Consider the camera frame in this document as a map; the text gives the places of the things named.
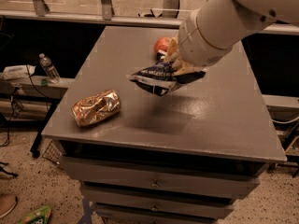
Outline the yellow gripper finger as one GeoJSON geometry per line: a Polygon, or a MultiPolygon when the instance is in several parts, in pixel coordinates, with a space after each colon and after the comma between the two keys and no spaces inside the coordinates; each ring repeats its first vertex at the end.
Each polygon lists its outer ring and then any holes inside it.
{"type": "Polygon", "coordinates": [[[172,71],[174,76],[180,76],[184,74],[200,72],[203,70],[203,67],[197,67],[190,63],[185,62],[184,60],[177,58],[172,63],[172,71]]]}
{"type": "Polygon", "coordinates": [[[178,57],[179,57],[178,38],[175,36],[170,41],[166,55],[164,57],[164,61],[174,62],[178,57]]]}

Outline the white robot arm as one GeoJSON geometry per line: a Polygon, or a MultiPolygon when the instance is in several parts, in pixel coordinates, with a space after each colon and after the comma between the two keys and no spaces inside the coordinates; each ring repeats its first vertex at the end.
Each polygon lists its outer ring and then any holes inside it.
{"type": "Polygon", "coordinates": [[[168,55],[175,76],[209,67],[241,39],[276,21],[299,22],[299,0],[208,0],[179,26],[168,55]]]}

